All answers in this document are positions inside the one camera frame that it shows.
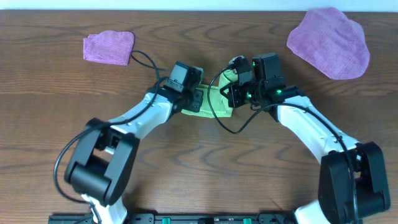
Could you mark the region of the green microfiber cloth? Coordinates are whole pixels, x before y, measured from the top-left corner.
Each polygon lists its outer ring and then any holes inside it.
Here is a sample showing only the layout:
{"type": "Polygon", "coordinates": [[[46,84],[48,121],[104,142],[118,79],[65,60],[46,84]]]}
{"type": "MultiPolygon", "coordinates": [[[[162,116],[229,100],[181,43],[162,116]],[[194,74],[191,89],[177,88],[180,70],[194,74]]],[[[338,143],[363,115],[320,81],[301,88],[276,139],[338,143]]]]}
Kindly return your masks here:
{"type": "MultiPolygon", "coordinates": [[[[220,88],[223,88],[231,82],[237,81],[238,76],[231,70],[227,70],[220,75],[218,86],[212,86],[210,89],[210,103],[217,117],[231,117],[233,109],[228,106],[228,99],[220,93],[220,88]]],[[[192,112],[189,110],[182,110],[183,114],[190,116],[198,116],[204,118],[214,118],[207,100],[208,85],[199,84],[197,89],[203,92],[203,102],[200,106],[199,112],[192,112]]]]}

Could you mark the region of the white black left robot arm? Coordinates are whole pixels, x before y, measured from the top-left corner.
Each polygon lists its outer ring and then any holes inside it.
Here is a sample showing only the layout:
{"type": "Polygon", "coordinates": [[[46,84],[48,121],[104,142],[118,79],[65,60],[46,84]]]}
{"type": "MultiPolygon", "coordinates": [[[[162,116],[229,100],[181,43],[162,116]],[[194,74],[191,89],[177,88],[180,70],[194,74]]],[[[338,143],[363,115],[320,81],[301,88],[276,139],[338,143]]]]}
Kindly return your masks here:
{"type": "Polygon", "coordinates": [[[95,223],[124,223],[122,194],[140,141],[173,114],[199,111],[203,92],[197,87],[202,79],[202,68],[176,62],[165,83],[149,88],[132,109],[107,122],[97,118],[87,122],[64,180],[90,204],[95,223]]]}

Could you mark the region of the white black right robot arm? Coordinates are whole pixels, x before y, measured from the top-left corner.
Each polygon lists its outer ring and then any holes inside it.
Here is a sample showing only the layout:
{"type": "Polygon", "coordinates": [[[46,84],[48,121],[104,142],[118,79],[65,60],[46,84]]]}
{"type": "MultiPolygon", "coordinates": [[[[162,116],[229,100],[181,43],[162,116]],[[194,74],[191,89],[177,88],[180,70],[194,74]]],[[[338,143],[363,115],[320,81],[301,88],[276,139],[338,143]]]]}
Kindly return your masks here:
{"type": "Polygon", "coordinates": [[[286,84],[277,54],[238,56],[227,69],[238,76],[220,93],[230,108],[249,104],[291,130],[320,163],[318,198],[294,212],[296,223],[361,223],[391,207],[384,156],[332,124],[299,87],[286,84]]]}

